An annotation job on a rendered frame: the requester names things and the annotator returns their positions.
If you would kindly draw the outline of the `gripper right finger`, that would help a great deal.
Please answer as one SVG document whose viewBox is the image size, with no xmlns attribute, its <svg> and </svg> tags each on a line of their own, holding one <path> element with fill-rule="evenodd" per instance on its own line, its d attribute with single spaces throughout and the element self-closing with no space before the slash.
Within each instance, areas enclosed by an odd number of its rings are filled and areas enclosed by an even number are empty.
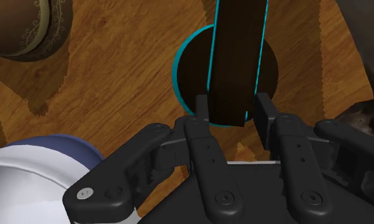
<svg viewBox="0 0 374 224">
<path fill-rule="evenodd" d="M 257 93 L 254 123 L 264 149 L 280 160 L 287 210 L 298 224 L 374 224 L 374 206 L 361 189 L 374 171 L 374 137 L 334 119 L 316 123 L 317 140 L 357 157 L 354 177 L 342 188 L 324 179 L 299 116 L 279 113 L 266 93 Z"/>
</svg>

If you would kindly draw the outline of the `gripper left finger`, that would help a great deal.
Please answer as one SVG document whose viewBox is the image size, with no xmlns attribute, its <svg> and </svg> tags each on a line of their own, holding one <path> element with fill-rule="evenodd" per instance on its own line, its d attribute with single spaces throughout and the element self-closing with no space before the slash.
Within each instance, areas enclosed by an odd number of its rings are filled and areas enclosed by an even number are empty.
<svg viewBox="0 0 374 224">
<path fill-rule="evenodd" d="M 171 174 L 187 165 L 197 178 L 202 205 L 212 224 L 237 224 L 244 203 L 216 138 L 209 130 L 206 95 L 196 112 L 170 128 L 151 123 L 69 187 L 62 198 L 71 223 L 116 224 L 126 220 Z"/>
</svg>

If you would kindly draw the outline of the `dark grey mottled object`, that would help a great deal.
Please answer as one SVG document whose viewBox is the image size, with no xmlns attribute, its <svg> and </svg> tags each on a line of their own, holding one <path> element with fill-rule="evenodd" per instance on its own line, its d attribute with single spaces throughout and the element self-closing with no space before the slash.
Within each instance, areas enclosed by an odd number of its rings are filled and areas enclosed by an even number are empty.
<svg viewBox="0 0 374 224">
<path fill-rule="evenodd" d="M 337 116 L 374 136 L 374 0 L 335 0 L 361 56 L 373 99 L 357 102 Z"/>
</svg>

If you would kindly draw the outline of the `white bowl blue rim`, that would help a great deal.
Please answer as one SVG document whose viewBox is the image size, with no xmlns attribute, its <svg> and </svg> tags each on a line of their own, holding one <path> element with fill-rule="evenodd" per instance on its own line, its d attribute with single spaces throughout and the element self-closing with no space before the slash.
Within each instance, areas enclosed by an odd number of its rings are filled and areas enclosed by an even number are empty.
<svg viewBox="0 0 374 224">
<path fill-rule="evenodd" d="M 0 148 L 0 224 L 71 224 L 62 196 L 103 159 L 97 148 L 68 134 Z"/>
</svg>

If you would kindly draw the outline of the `brown ornamented vase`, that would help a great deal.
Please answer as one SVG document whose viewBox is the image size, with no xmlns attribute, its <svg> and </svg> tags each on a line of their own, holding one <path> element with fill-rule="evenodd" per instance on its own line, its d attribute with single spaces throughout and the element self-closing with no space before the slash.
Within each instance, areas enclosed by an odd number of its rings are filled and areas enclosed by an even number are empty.
<svg viewBox="0 0 374 224">
<path fill-rule="evenodd" d="M 0 0 L 0 57 L 43 60 L 66 42 L 73 0 Z"/>
</svg>

